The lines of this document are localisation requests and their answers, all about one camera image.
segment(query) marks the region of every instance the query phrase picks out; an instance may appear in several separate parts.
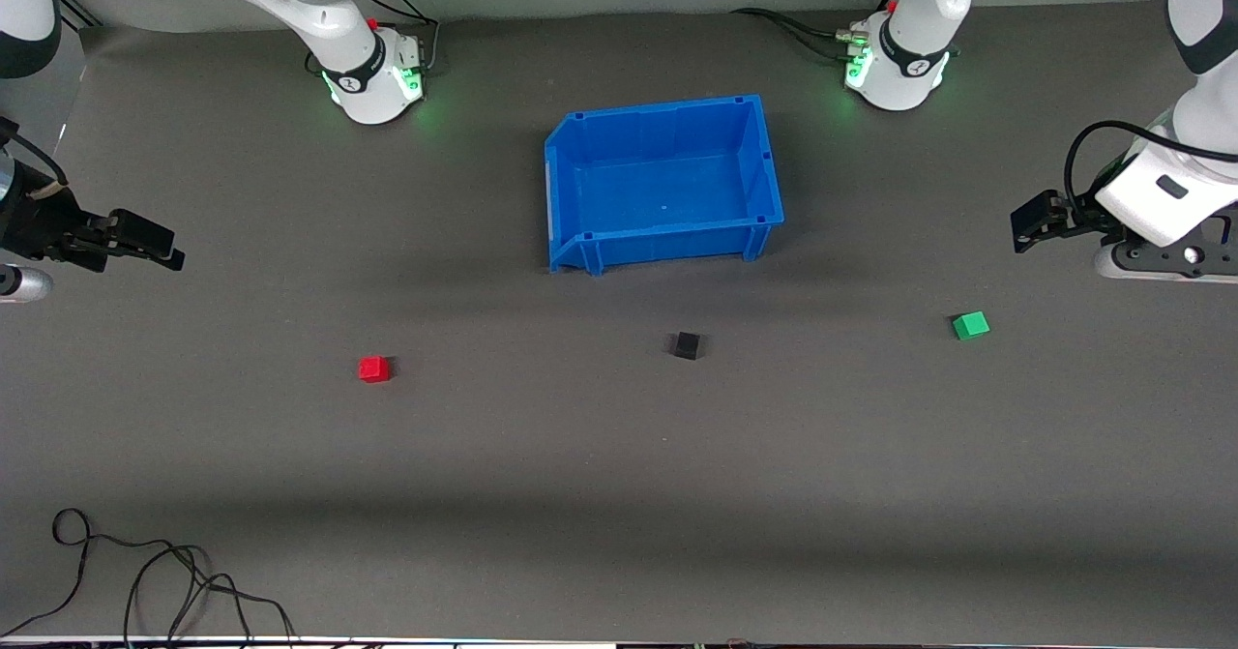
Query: gray table surface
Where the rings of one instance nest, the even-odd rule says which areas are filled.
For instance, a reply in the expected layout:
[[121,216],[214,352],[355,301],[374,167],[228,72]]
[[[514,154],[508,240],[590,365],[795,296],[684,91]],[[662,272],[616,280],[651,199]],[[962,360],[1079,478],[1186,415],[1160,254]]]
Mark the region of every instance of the gray table surface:
[[[203,544],[307,634],[1238,638],[1236,290],[1009,240],[1080,128],[1191,84],[1156,4],[978,10],[901,115],[738,15],[452,24],[380,128],[288,32],[90,40],[58,156],[188,265],[56,268],[0,313],[5,624],[68,588],[47,529],[77,505]],[[547,274],[562,115],[742,93],[787,212],[764,259]],[[959,343],[973,310],[994,331]],[[677,331],[704,358],[665,354]],[[359,383],[366,354],[397,378]],[[30,632],[119,632],[145,556],[99,547]],[[136,628],[181,588],[155,573]],[[196,629],[235,625],[214,602]]]

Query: red cube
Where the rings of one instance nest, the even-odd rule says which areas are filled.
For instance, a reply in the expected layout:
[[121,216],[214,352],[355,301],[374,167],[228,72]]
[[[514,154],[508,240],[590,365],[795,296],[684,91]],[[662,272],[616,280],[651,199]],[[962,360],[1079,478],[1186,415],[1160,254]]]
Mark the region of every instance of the red cube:
[[365,383],[391,380],[391,363],[386,357],[365,357],[357,367],[357,377]]

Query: blue plastic bin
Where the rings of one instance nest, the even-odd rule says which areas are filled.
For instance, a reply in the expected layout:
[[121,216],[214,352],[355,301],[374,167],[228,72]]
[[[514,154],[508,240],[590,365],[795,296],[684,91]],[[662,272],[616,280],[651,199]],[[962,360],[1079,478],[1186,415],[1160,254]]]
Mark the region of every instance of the blue plastic bin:
[[756,95],[566,116],[546,139],[550,270],[760,256],[782,223]]

